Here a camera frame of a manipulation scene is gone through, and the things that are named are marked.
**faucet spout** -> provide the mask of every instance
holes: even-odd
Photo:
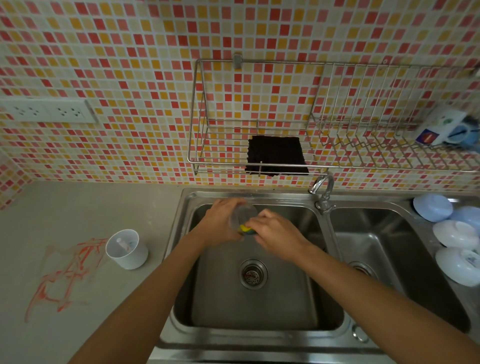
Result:
[[[328,181],[327,189],[320,196],[320,200],[315,203],[315,207],[320,210],[320,213],[329,212],[333,208],[333,206],[330,205],[329,201],[330,194],[333,191],[333,186],[335,183],[333,174],[331,172],[327,172],[326,174],[318,176],[313,185],[308,189],[308,192],[310,194],[317,194],[318,189],[325,181]]]

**drain hole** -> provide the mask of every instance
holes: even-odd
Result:
[[[377,279],[377,275],[375,274],[375,272],[373,271],[373,269],[370,268],[370,267],[369,267],[368,265],[366,265],[365,263],[362,263],[362,262],[350,262],[348,265],[351,266],[352,268],[355,268],[357,271],[365,274],[366,276],[373,277],[373,278]]]
[[[240,282],[249,290],[257,290],[265,285],[268,271],[265,265],[256,259],[249,259],[240,265]]]

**electrical outlet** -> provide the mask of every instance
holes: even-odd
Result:
[[[84,99],[7,97],[2,110],[15,121],[96,123],[95,114]]]
[[[7,98],[0,101],[2,109],[15,121],[48,121],[49,113],[40,99]]]

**forearm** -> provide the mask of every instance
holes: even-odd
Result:
[[[295,263],[398,363],[478,363],[466,335],[393,289],[309,245]]]
[[[195,234],[177,247],[83,344],[70,364],[146,363],[183,282],[202,251]]]

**dish rack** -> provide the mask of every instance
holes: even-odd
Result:
[[[187,160],[195,174],[268,174],[262,166],[273,164],[247,162],[248,140],[274,135],[299,137],[312,176],[329,168],[479,172],[476,152],[447,144],[424,146],[409,138],[437,101],[477,114],[479,88],[472,72],[446,66],[242,60],[240,55],[198,59]],[[247,165],[260,166],[259,171],[245,172]]]

